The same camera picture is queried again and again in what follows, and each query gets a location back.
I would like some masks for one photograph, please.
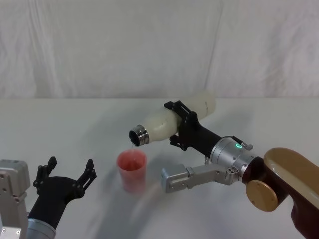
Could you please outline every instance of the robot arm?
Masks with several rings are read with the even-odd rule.
[[[252,145],[238,138],[220,137],[200,125],[195,112],[182,102],[164,105],[181,117],[178,136],[171,145],[182,150],[193,147],[205,156],[204,165],[178,165],[162,170],[161,184],[168,193],[218,182],[241,181],[258,209],[271,212],[290,195],[294,200],[291,217],[296,229],[307,239],[319,235],[319,168],[302,155],[285,148],[269,150],[264,158],[254,155]]]
[[[96,178],[93,161],[89,159],[78,180],[49,177],[56,166],[55,157],[48,165],[39,166],[33,185],[39,195],[27,215],[24,199],[30,186],[27,164],[23,161],[0,160],[0,239],[54,239],[55,229],[66,205],[82,198]]]

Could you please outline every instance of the plastic cup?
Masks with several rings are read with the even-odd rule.
[[[126,150],[118,156],[116,165],[127,192],[140,193],[145,189],[146,164],[145,153],[138,149]]]

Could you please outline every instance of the black gripper bracket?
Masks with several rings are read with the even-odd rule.
[[[170,144],[186,151],[188,147],[193,147],[205,156],[209,157],[214,145],[221,139],[204,128],[198,121],[197,113],[191,111],[181,101],[167,102],[164,107],[174,111],[180,118],[177,128],[178,136],[173,135],[169,138]]]

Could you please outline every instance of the white curtain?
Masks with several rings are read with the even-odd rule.
[[[319,96],[316,0],[0,0],[0,98]]]
[[[0,0],[0,97],[205,88],[221,0]]]

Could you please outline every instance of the black mount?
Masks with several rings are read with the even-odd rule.
[[[28,218],[50,224],[53,228],[59,224],[66,205],[84,196],[85,190],[96,178],[93,160],[89,159],[84,173],[78,180],[67,177],[49,177],[57,161],[51,157],[48,164],[39,166],[33,185],[39,195]]]
[[[173,135],[170,137],[170,144],[184,151],[188,147],[192,147],[210,157],[213,147],[221,137],[204,128],[199,123],[196,112],[191,111],[181,101],[175,103],[172,101],[167,102],[164,107],[174,111],[181,118],[178,126],[178,136]]]

